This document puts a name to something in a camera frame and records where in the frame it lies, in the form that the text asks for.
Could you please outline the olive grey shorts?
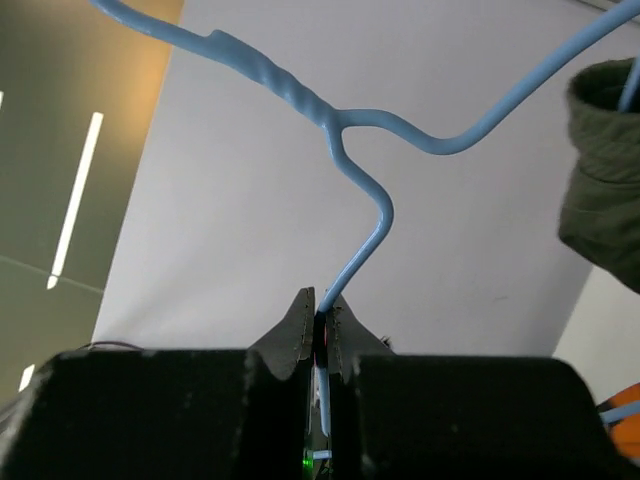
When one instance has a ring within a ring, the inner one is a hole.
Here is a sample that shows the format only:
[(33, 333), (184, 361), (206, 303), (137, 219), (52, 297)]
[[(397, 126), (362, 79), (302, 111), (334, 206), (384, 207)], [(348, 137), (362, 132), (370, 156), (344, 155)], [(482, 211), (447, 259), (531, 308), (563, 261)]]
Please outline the olive grey shorts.
[(639, 100), (618, 109), (631, 58), (579, 71), (568, 83), (568, 137), (577, 159), (558, 238), (631, 291), (639, 291)]

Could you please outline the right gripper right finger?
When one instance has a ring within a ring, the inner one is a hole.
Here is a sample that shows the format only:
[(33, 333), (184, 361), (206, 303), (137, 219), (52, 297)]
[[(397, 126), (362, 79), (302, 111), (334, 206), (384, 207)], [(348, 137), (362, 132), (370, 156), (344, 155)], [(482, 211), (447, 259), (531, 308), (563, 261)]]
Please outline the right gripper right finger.
[(400, 355), (327, 316), (336, 479), (635, 479), (591, 393), (549, 357)]

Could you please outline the camouflage patterned shorts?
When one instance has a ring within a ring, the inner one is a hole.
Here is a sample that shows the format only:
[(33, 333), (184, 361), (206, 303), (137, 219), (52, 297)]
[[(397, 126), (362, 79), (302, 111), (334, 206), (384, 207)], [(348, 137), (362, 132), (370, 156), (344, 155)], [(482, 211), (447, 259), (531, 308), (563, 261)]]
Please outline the camouflage patterned shorts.
[[(597, 405), (599, 413), (624, 407), (639, 400), (639, 384), (631, 385)], [(625, 457), (639, 462), (639, 414), (605, 422), (606, 430), (617, 450)]]

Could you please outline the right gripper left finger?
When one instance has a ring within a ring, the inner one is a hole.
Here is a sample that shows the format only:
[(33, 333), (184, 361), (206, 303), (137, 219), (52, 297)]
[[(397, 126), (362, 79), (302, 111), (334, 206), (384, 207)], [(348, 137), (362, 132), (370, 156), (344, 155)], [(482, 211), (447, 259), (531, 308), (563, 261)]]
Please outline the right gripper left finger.
[(315, 293), (246, 349), (86, 349), (33, 376), (5, 479), (307, 479)]

